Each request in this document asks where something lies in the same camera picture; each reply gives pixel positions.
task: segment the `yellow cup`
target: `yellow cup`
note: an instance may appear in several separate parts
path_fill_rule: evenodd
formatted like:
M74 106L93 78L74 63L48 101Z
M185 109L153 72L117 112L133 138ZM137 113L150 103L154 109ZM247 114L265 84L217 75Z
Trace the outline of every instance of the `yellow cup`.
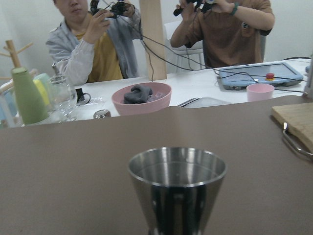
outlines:
M50 105L48 92L45 89L43 83L39 79L34 80L34 83L35 83L37 89L39 90L40 95L42 96L42 98L44 100L45 106Z

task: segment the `hand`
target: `hand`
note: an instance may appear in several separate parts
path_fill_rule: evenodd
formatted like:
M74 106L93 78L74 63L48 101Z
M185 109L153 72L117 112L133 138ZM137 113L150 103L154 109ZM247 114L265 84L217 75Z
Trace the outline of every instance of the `hand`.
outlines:
M212 11L217 13L231 13L234 8L234 4L228 3L226 0L215 0L215 3Z
M125 3L127 3L125 5L126 11L123 12L123 16L129 17L129 18L133 17L135 13L134 5L132 5L131 2L128 0L125 0Z
M108 30L110 21L105 18L111 16L113 16L113 13L109 10L100 10L94 14L83 39L90 44L94 44Z
M186 0L179 0L180 6L176 5L176 8L183 8L183 11L181 13L182 16L182 20L186 23L191 23L195 16L196 16L196 12L195 12L195 8L193 3L187 3Z

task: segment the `stainless steel cup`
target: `stainless steel cup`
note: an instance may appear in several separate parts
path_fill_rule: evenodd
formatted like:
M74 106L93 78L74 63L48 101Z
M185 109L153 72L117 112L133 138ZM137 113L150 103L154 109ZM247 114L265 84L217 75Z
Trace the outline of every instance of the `stainless steel cup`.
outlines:
M194 148L163 147L135 155L129 172L151 235L202 235L226 164Z

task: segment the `white wall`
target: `white wall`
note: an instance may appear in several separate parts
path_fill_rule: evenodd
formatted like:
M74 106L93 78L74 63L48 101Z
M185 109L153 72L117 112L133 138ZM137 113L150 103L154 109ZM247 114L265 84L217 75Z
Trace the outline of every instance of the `white wall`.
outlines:
M173 15L179 0L161 0L163 23L180 19ZM313 0L272 0L276 15L276 24L267 38L265 58L275 61L293 56L310 56L313 50ZM137 8L139 0L132 0ZM12 39L16 49L33 42L34 45L19 54L22 65L29 69L53 75L52 60L45 46L50 30L57 27L62 20L52 0L10 0L0 1L0 51L5 40ZM141 75L146 74L146 59L140 41L134 42ZM172 62L174 55L167 51ZM13 64L8 57L0 56L0 76L9 76Z

